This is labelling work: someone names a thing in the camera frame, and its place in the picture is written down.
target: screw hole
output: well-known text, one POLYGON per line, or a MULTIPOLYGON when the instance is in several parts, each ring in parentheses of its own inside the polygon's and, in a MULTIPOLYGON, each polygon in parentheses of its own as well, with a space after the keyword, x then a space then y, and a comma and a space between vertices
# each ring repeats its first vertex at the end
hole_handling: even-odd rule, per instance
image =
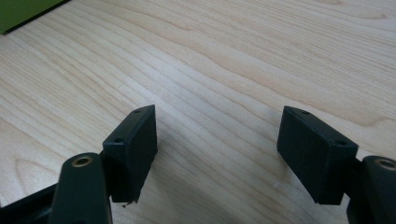
POLYGON ((347 144, 346 142, 344 142, 342 140, 335 140, 334 142, 335 142, 335 144, 340 145, 340 146, 345 146, 347 144))
POLYGON ((123 142, 123 138, 118 137, 118 138, 114 139, 114 142, 115 143, 123 142))
POLYGON ((378 159, 375 160, 375 162, 377 164, 379 164, 380 166, 382 166, 385 169, 391 170, 391 171, 396 171, 396 164, 392 161, 387 161, 387 160, 383 160, 383 159, 378 159))
POLYGON ((81 166, 86 166, 92 162, 92 158, 89 156, 83 156, 80 158, 77 158, 73 160, 72 165, 74 167, 81 167, 81 166))

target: light wooden surface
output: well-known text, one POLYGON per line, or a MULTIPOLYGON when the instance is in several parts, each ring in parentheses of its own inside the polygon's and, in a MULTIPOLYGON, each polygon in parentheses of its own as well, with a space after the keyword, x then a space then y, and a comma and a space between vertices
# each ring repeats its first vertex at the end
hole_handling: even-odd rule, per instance
POLYGON ((115 223, 346 223, 276 152, 284 105, 396 159, 396 1, 73 0, 0 37, 0 203, 156 105, 158 149, 115 223))

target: green object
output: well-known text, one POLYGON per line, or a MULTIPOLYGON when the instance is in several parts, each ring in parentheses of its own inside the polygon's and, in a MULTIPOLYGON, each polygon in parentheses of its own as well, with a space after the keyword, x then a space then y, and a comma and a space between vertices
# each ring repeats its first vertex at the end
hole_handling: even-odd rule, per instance
POLYGON ((65 3, 64 0, 0 0, 0 34, 6 34, 65 3))

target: wooden table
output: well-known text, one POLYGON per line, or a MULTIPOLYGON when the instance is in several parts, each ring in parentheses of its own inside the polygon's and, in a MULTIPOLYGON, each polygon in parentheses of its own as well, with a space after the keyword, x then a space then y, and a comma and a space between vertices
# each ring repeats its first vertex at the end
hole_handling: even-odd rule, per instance
POLYGON ((115 223, 346 223, 276 152, 284 105, 396 158, 396 1, 74 0, 0 37, 0 203, 156 105, 158 149, 115 223))

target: black plastic block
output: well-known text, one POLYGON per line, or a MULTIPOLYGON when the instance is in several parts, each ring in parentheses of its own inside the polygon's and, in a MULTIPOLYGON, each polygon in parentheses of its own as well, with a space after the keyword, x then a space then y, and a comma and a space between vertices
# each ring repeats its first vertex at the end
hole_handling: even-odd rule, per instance
POLYGON ((154 105, 136 109, 103 143, 109 195, 114 203, 137 202, 157 153, 154 105))
POLYGON ((315 203, 341 203, 358 147, 314 115, 285 106, 277 150, 315 203))

